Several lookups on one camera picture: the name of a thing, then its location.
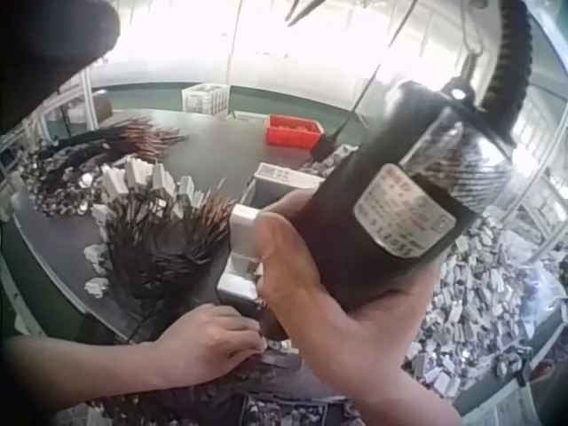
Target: red container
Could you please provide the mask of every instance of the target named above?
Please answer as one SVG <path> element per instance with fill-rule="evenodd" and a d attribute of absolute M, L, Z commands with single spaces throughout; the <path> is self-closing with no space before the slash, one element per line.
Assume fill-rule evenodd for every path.
<path fill-rule="evenodd" d="M 312 149 L 322 133 L 322 127 L 314 120 L 270 114 L 266 144 Z"/>

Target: white label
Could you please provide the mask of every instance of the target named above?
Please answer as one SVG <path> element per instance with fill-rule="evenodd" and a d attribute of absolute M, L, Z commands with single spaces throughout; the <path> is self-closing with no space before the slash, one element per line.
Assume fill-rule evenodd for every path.
<path fill-rule="evenodd" d="M 394 164 L 385 164 L 361 195 L 353 214 L 394 256 L 421 256 L 449 233 L 455 217 Z"/>
<path fill-rule="evenodd" d="M 261 162 L 255 173 L 255 178 L 271 180 L 278 184 L 293 186 L 294 188 L 310 189 L 317 188 L 323 179 L 318 176 L 308 175 L 301 171 L 286 169 L 266 162 Z"/>

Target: hand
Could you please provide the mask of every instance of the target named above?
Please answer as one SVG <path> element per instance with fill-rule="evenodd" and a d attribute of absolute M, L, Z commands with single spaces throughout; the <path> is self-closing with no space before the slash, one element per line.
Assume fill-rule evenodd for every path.
<path fill-rule="evenodd" d="M 320 275 L 292 217 L 311 193 L 292 193 L 256 222 L 261 297 L 320 380 L 353 399 L 389 391 L 431 300 L 438 264 L 414 272 L 400 292 L 347 315 Z"/>
<path fill-rule="evenodd" d="M 266 348 L 257 321 L 233 307 L 204 304 L 172 324 L 152 343 L 166 386 L 209 382 Z"/>

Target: gray table surface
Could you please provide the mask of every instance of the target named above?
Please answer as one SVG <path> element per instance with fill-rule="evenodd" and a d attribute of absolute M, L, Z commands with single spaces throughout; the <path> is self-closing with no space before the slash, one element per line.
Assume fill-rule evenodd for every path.
<path fill-rule="evenodd" d="M 129 110 L 105 124 L 110 125 L 134 116 L 150 116 L 161 126 L 180 129 L 188 136 L 186 141 L 173 146 L 164 160 L 166 169 L 179 180 L 190 174 L 197 188 L 215 188 L 225 179 L 220 193 L 238 199 L 258 163 L 270 162 L 298 167 L 308 154 L 302 150 L 277 148 L 264 143 L 264 126 L 258 123 L 236 122 L 201 114 L 186 114 L 157 110 Z M 44 217 L 33 209 L 25 191 L 14 200 L 15 221 L 22 238 L 37 257 L 61 292 L 81 312 L 88 312 L 125 338 L 137 325 L 112 299 L 96 299 L 84 290 L 84 283 L 96 273 L 83 256 L 83 249 L 100 243 L 94 220 L 85 217 Z M 559 314 L 552 315 L 537 329 L 532 345 L 537 351 L 554 334 L 560 324 Z M 487 375 L 469 390 L 461 393 L 455 406 L 466 414 L 490 398 L 507 381 Z M 263 391 L 281 391 L 296 397 L 331 397 L 334 393 L 321 386 L 309 371 L 282 380 L 276 388 Z"/>

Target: workbench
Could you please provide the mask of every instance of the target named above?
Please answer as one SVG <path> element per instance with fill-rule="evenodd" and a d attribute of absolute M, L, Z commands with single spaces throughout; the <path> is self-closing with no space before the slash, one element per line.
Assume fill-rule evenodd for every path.
<path fill-rule="evenodd" d="M 216 188 L 224 178 L 220 193 L 235 200 L 239 199 L 255 172 L 258 163 L 269 162 L 297 168 L 308 159 L 302 150 L 267 146 L 264 143 L 262 123 L 237 122 L 201 114 L 187 114 L 157 110 L 129 110 L 111 118 L 106 125 L 131 117 L 148 116 L 156 125 L 179 129 L 187 140 L 173 146 L 166 154 L 164 165 L 177 181 L 184 175 L 191 175 L 196 188 Z M 33 208 L 26 191 L 18 193 L 13 205 L 12 223 L 4 233 L 3 252 L 11 271 L 21 268 L 28 261 L 37 262 L 50 278 L 53 285 L 83 315 L 90 315 L 111 330 L 118 340 L 125 340 L 137 323 L 112 299 L 96 299 L 84 290 L 84 284 L 97 276 L 83 256 L 83 249 L 100 243 L 101 238 L 94 219 L 83 217 L 44 217 Z M 22 243 L 28 249 L 28 260 L 10 256 L 11 244 Z M 210 286 L 220 276 L 224 262 L 213 266 Z M 204 296 L 203 302 L 209 302 Z M 562 328 L 560 312 L 554 312 L 544 324 L 537 328 L 531 346 L 537 357 L 544 356 Z M 515 379 L 504 381 L 490 373 L 473 387 L 461 393 L 455 401 L 458 411 L 465 415 L 477 409 L 483 411 L 483 404 L 493 396 L 503 394 L 515 386 Z M 278 392 L 296 397 L 333 398 L 334 393 L 321 385 L 305 369 L 289 380 L 278 383 L 273 389 L 262 391 Z"/>

